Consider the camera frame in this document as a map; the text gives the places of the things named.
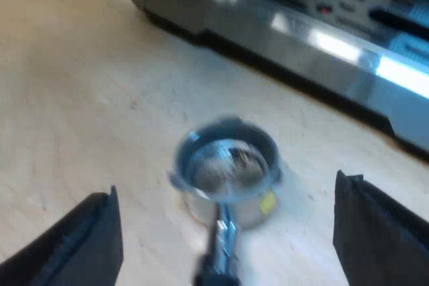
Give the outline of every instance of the metal filter basket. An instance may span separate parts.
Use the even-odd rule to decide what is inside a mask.
[[[274,209],[273,185],[280,174],[273,139],[235,118],[189,132],[177,150],[171,181],[199,221],[209,225],[217,204],[226,204],[238,226],[249,228]]]

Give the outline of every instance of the wooden countertop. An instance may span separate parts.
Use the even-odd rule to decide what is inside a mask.
[[[116,185],[118,286],[189,285],[206,230],[168,182],[190,128],[238,114],[277,141],[280,204],[241,234],[244,285],[346,285],[332,246],[338,169],[429,219],[428,164],[257,70],[153,26],[130,0],[0,0],[0,261]]]

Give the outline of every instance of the espresso machine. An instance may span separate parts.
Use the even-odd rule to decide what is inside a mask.
[[[388,120],[429,151],[429,0],[132,0]]]

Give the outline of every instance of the portafilter handle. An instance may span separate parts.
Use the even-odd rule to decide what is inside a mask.
[[[217,215],[210,229],[208,251],[203,256],[194,278],[194,286],[238,286],[237,258],[234,253],[237,238],[231,207],[217,204]]]

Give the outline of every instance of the portafilter basket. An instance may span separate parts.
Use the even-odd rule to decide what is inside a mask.
[[[237,225],[249,228],[274,209],[280,180],[273,139],[241,119],[223,119],[191,131],[179,145],[172,184],[199,221],[212,222],[208,251],[195,286],[239,285],[234,254]]]

